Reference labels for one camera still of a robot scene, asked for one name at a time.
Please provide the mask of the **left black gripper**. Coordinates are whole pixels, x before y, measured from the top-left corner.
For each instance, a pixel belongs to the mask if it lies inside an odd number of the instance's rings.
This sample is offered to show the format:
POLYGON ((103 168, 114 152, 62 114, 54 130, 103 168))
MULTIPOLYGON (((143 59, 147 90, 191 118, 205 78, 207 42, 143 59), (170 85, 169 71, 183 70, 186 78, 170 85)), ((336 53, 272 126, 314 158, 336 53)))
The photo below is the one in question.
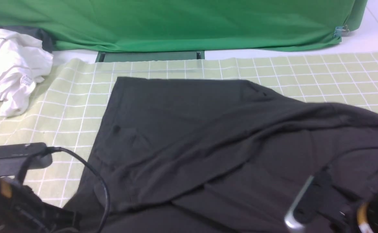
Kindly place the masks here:
POLYGON ((26 185, 0 178, 0 233, 78 233, 79 214, 43 202, 26 185))

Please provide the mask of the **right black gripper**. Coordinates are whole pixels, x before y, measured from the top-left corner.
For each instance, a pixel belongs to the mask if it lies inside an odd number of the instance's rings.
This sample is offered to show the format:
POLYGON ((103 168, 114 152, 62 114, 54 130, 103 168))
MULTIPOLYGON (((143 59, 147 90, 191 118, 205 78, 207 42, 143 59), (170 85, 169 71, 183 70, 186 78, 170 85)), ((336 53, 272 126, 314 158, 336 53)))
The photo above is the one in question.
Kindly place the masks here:
POLYGON ((298 221, 307 226, 322 217, 334 233, 369 233, 367 203, 355 193, 334 184, 330 172, 321 170, 298 204, 298 221))

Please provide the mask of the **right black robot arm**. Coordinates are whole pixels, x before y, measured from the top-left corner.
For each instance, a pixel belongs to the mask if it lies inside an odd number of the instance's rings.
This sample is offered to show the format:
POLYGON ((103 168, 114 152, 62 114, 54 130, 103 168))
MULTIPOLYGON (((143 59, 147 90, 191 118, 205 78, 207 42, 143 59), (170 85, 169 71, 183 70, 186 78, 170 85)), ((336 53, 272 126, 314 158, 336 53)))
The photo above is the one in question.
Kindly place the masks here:
POLYGON ((288 231, 307 233, 324 218, 333 233, 378 233, 378 173, 372 178, 371 195, 362 197, 335 184, 328 169, 310 176, 284 217, 288 231))

